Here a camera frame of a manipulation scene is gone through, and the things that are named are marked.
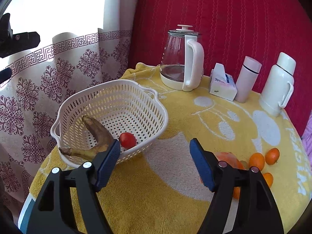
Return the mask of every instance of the silver bolt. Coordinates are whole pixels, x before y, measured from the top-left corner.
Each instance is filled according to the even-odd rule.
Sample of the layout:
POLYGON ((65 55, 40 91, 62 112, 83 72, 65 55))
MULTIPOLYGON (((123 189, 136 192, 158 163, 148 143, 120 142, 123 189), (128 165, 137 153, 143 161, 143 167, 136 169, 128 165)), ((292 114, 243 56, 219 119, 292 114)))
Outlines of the silver bolt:
POLYGON ((82 166, 83 166, 83 168, 90 168, 91 165, 92 164, 90 162, 85 162, 82 166))
POLYGON ((52 173, 58 173, 60 171, 60 168, 58 168, 58 167, 54 167, 53 169, 52 169, 52 173))
POLYGON ((227 163, 224 162, 224 161, 220 161, 219 162, 219 166, 222 167, 222 168, 225 168, 225 167, 227 167, 227 163))
POLYGON ((252 172, 257 173, 259 171, 258 167, 252 166, 252 172))

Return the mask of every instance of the brown banana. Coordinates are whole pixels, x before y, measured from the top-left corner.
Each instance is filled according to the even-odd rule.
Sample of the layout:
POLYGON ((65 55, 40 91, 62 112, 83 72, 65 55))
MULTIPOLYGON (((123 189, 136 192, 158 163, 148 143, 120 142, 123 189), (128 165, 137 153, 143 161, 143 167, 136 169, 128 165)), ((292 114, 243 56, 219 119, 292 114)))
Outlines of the brown banana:
POLYGON ((89 150, 80 150, 76 148, 59 148, 59 150, 63 155, 81 157, 88 161, 92 161, 97 153, 106 151, 114 139, 101 122, 93 117, 87 115, 82 116, 82 122, 94 136, 97 144, 89 150))

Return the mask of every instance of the patterned curtain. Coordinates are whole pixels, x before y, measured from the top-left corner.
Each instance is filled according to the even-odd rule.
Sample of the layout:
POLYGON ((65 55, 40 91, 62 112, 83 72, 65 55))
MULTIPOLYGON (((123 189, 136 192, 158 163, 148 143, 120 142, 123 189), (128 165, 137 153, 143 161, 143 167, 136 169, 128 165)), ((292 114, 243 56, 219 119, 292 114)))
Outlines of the patterned curtain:
POLYGON ((13 75, 0 85, 0 175, 9 208, 20 208, 56 145, 50 128, 61 104, 127 69, 135 5, 136 0, 105 0, 103 29, 61 33, 50 45, 9 57, 13 75))

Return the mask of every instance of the table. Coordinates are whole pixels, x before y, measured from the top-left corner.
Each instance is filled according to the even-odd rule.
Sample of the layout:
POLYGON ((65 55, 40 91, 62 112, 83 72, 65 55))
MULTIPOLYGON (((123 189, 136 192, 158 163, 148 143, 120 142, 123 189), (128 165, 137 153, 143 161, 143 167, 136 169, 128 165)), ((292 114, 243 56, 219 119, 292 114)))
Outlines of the table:
MULTIPOLYGON (((279 161, 266 165, 272 173, 271 191, 280 211, 285 233, 297 222, 312 195, 312 175, 301 139, 286 112, 270 117, 252 92, 246 103, 231 102, 209 94, 209 77, 191 92, 172 90, 160 80, 159 67, 137 64, 123 79, 135 80, 159 92, 167 108, 166 131, 144 154, 118 164, 98 198, 114 233, 196 233, 213 193, 200 183, 188 144, 197 137, 205 150, 234 153, 248 161, 254 152, 272 147, 280 150, 279 161)), ((50 170, 68 166, 54 148, 31 185, 36 198, 50 170)), ((72 190, 78 229, 85 232, 72 190)), ((225 232, 231 230, 238 201, 233 199, 225 232)))

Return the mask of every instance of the tissue box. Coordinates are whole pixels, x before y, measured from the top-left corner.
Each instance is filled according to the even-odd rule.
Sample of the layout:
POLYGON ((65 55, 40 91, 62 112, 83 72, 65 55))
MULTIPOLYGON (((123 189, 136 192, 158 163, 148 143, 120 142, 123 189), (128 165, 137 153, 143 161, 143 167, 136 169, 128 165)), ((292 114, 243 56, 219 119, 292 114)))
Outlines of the tissue box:
POLYGON ((209 92, 221 98, 233 101, 237 89, 233 77, 225 73, 224 66, 216 63, 210 74, 209 92))

